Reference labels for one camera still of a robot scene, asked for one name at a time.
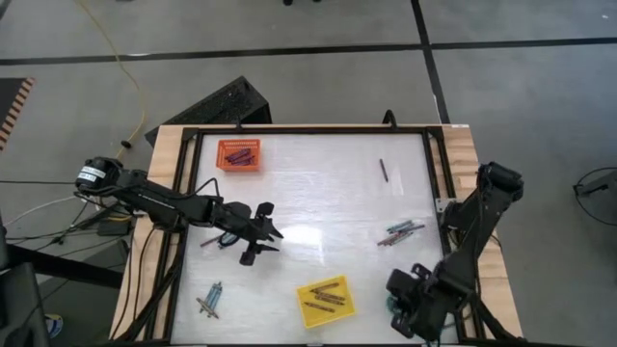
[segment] black line on floor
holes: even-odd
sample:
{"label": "black line on floor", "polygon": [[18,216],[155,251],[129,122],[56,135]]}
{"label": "black line on floor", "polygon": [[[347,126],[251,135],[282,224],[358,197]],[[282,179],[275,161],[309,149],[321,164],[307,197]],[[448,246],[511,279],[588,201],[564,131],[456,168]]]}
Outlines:
{"label": "black line on floor", "polygon": [[519,48],[519,47],[555,47],[589,44],[615,44],[617,38],[590,38],[590,39],[557,39],[557,40],[507,40],[484,42],[444,42],[432,43],[431,48],[436,50],[448,49],[484,49],[484,48]]}
{"label": "black line on floor", "polygon": [[7,8],[9,7],[9,5],[11,4],[13,0],[4,0],[1,4],[0,4],[0,20],[2,20],[2,17],[4,16],[4,13],[7,12]]}
{"label": "black line on floor", "polygon": [[428,39],[426,23],[424,22],[424,16],[422,15],[422,8],[420,7],[419,0],[412,0],[412,7],[414,8],[417,32],[420,35],[422,53],[424,54],[424,63],[426,64],[428,78],[431,83],[431,90],[433,91],[435,103],[437,104],[437,112],[439,113],[442,124],[450,124],[450,116],[447,113],[445,98],[443,97],[442,83],[440,82],[440,75],[437,73],[437,65],[435,64],[435,58],[433,57],[433,51],[431,50],[431,42]]}
{"label": "black line on floor", "polygon": [[[268,49],[238,49],[227,51],[202,51],[202,52],[177,52],[177,53],[153,53],[153,54],[125,54],[120,55],[123,62],[146,62],[161,60],[184,60],[184,59],[208,59],[208,58],[234,58],[234,57],[269,57],[280,55],[302,54],[329,54],[329,53],[368,53],[368,52],[400,52],[422,49],[421,44],[365,44],[344,45],[325,47],[291,47],[291,48],[268,48]],[[0,59],[0,66],[22,65],[56,65],[56,64],[80,64],[80,63],[111,63],[116,60],[114,56],[83,56],[83,57],[55,57],[55,58],[24,58],[24,59]]]}

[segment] gray floor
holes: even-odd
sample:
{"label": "gray floor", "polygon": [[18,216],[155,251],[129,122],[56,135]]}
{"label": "gray floor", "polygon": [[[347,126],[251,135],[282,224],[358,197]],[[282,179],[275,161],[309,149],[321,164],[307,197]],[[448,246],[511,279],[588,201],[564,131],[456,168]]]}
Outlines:
{"label": "gray floor", "polygon": [[[121,53],[128,54],[419,42],[412,7],[403,0],[297,0],[290,8],[279,0],[91,5]],[[432,42],[580,39],[617,32],[617,6],[608,0],[432,0],[421,6]],[[101,35],[68,0],[15,0],[0,20],[0,59],[105,54]],[[482,161],[496,160],[525,179],[525,197],[499,225],[524,335],[533,341],[614,345],[617,229],[585,216],[572,184],[614,162],[617,45],[434,55],[452,122],[471,125]],[[439,122],[419,51],[127,66],[146,93],[148,129],[239,75],[270,101],[276,123],[378,122],[388,108],[400,122]],[[86,158],[113,155],[139,121],[137,96],[114,64],[0,67],[0,77],[37,79],[0,154],[2,179],[72,180]],[[135,145],[125,163],[145,169],[151,149],[144,141]],[[72,191],[69,186],[0,189],[6,219]],[[71,201],[50,207],[9,232],[62,229],[79,206]],[[46,251],[62,254],[101,241],[75,237]],[[71,257],[81,260],[96,251]],[[56,307],[71,305],[64,295],[50,300]],[[71,325],[65,334],[71,334]]]}

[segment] black metal frame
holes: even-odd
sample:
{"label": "black metal frame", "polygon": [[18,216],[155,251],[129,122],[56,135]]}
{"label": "black metal frame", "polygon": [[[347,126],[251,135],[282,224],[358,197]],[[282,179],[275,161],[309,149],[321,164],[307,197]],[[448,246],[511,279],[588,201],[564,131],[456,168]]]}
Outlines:
{"label": "black metal frame", "polygon": [[[388,110],[386,112],[386,116],[384,117],[384,124],[388,123],[389,126],[349,126],[349,127],[243,127],[240,124],[235,127],[228,128],[184,128],[182,134],[182,142],[179,149],[178,161],[175,168],[175,177],[174,177],[174,189],[179,189],[181,184],[181,178],[184,171],[184,164],[186,163],[187,149],[188,143],[193,138],[196,138],[195,149],[193,151],[192,165],[189,174],[189,182],[188,182],[188,190],[187,193],[191,193],[195,191],[197,184],[197,174],[199,168],[199,160],[201,156],[201,147],[203,144],[203,137],[206,135],[237,135],[237,134],[417,134],[422,137],[422,143],[424,146],[424,152],[426,155],[427,169],[429,173],[429,179],[431,183],[431,191],[433,193],[433,198],[437,199],[441,196],[437,173],[435,170],[435,163],[433,161],[433,152],[430,144],[431,138],[436,139],[438,152],[440,155],[440,160],[442,162],[443,168],[443,177],[445,180],[446,192],[449,198],[456,198],[456,193],[454,191],[454,183],[452,180],[452,174],[449,168],[449,162],[447,158],[447,153],[445,149],[445,143],[443,140],[443,130],[441,126],[409,126],[409,127],[399,127],[396,123],[396,119],[393,113]],[[167,263],[167,258],[169,255],[169,250],[171,246],[171,236],[165,235],[167,237],[164,239],[163,245],[161,246],[161,254],[159,255],[158,268],[156,272],[155,283],[158,283],[162,280],[165,274],[165,264]],[[180,235],[177,252],[180,253],[180,271],[182,271],[184,254],[186,252],[186,234]],[[442,244],[443,254],[449,254],[452,252],[452,249],[449,244],[449,239],[445,233],[440,232],[440,240]],[[171,293],[170,293],[170,301],[168,305],[167,315],[165,317],[165,328],[163,332],[163,339],[168,340],[172,337],[173,325],[174,325],[174,315],[175,315],[175,307],[177,302],[177,291],[179,288],[179,278],[176,279],[172,285]],[[475,326],[476,336],[484,337],[484,329],[482,324],[475,324],[476,321],[479,322],[479,318],[475,312],[472,313],[473,321]],[[153,314],[147,326],[147,334],[145,335],[145,339],[152,339],[153,326],[156,319],[156,314]],[[463,318],[460,313],[454,315],[455,320],[455,328],[457,331],[457,338],[459,342],[464,342],[468,339],[465,327],[463,324]]]}

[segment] white label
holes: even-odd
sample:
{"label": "white label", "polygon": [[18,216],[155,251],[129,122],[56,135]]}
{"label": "white label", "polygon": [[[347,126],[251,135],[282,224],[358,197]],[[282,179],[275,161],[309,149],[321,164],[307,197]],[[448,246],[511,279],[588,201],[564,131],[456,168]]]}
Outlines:
{"label": "white label", "polygon": [[97,175],[97,176],[99,176],[101,178],[105,178],[105,173],[103,171],[95,169],[95,168],[83,167],[83,168],[81,168],[81,172],[82,173],[93,174],[93,175]]}
{"label": "white label", "polygon": [[79,175],[77,175],[77,178],[88,179],[90,182],[96,181],[96,176],[89,173],[79,173]]}

